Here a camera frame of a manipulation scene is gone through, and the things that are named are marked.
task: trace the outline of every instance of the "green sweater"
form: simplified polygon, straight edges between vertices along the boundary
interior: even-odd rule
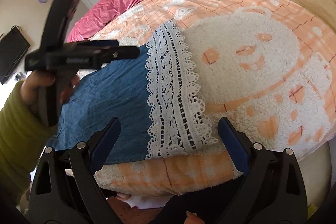
[[[16,84],[0,111],[0,183],[15,204],[30,184],[32,172],[53,130],[24,106]]]

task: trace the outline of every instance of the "wall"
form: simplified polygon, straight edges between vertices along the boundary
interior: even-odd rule
[[[7,33],[13,25],[18,25],[31,45],[29,52],[37,49],[52,1],[41,4],[38,0],[0,0],[0,34]],[[24,72],[23,62],[16,70]],[[0,84],[0,109],[14,85],[13,77],[5,85]]]

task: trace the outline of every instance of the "smiley face pattern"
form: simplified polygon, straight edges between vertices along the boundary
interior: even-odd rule
[[[145,0],[126,17],[94,38],[140,46],[161,24],[176,20],[193,54],[214,137],[216,123],[227,116],[252,142],[278,151],[290,147],[302,159],[334,136],[336,35],[303,7],[289,0]],[[210,160],[216,153],[231,162],[223,147],[209,151],[204,168],[236,177],[234,167],[220,170]],[[146,172],[158,168],[155,162],[145,163]],[[130,172],[127,164],[118,168]]]

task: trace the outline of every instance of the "black monitor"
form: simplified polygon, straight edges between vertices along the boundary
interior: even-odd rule
[[[11,77],[14,69],[30,47],[28,41],[17,27],[0,40],[0,83],[4,84]]]

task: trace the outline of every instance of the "person's hand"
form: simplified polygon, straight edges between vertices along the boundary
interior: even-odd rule
[[[21,98],[25,106],[33,107],[37,102],[37,90],[41,86],[51,86],[56,81],[53,74],[46,71],[33,71],[21,86]],[[79,78],[76,75],[71,81],[71,86],[61,93],[61,104],[65,104],[74,94],[74,86],[79,85]]]

